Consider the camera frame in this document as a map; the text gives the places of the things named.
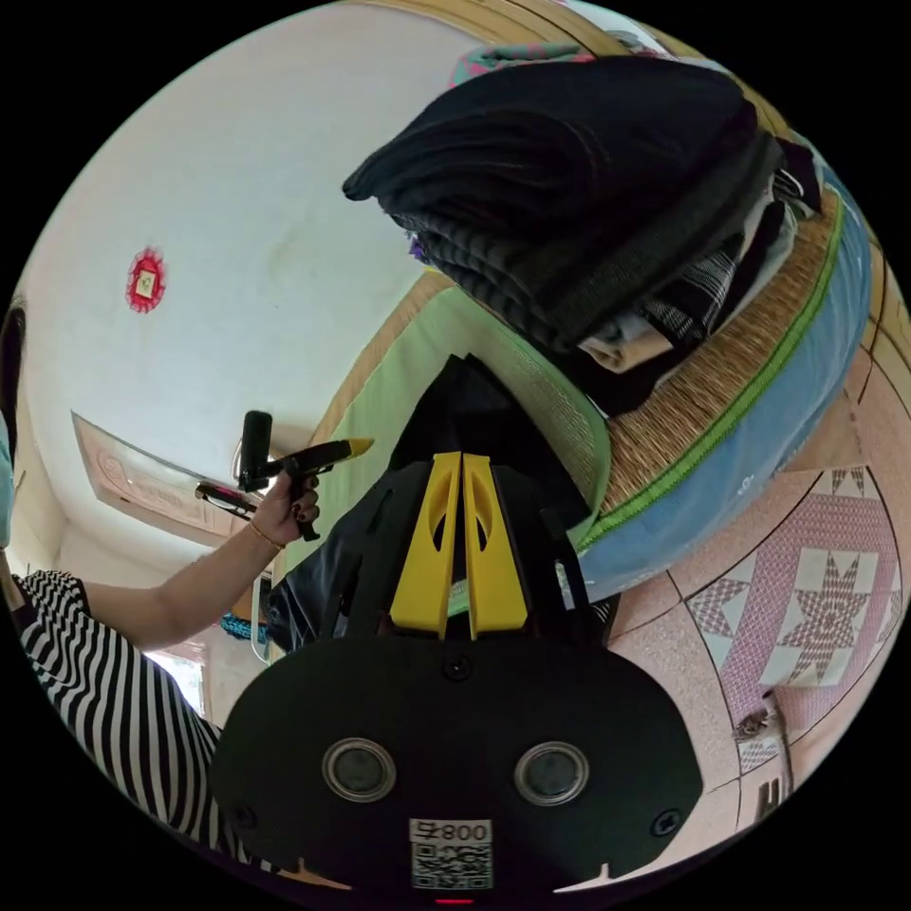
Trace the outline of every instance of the window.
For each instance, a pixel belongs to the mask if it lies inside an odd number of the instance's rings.
[[[183,697],[199,717],[206,716],[204,667],[200,661],[193,661],[172,655],[170,652],[149,652],[149,658],[163,667],[174,678]]]

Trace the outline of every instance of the gold bracelet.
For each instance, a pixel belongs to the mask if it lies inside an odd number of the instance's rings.
[[[254,531],[259,537],[261,537],[267,544],[271,544],[274,548],[278,548],[279,550],[284,550],[284,549],[285,549],[285,545],[284,545],[284,544],[279,544],[277,541],[273,541],[267,534],[264,534],[262,531],[260,531],[252,522],[250,522],[250,527],[251,527],[251,528],[253,529],[253,531]]]

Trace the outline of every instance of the qr code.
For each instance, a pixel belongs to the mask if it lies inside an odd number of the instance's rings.
[[[412,885],[493,888],[490,820],[411,820]]]

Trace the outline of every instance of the label sticker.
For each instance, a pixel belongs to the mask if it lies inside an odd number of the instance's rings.
[[[415,889],[492,889],[489,819],[412,819],[411,885]]]
[[[164,261],[161,253],[146,247],[130,267],[126,283],[126,303],[137,313],[148,313],[164,297]]]

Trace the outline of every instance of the hand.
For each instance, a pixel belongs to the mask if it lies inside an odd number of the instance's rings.
[[[320,514],[320,508],[316,505],[316,488],[319,483],[315,475],[308,477],[304,482],[304,495],[292,503],[291,478],[287,472],[279,474],[252,518],[256,530],[273,544],[282,547],[296,541],[301,536],[301,530],[297,527],[298,519],[313,522]]]

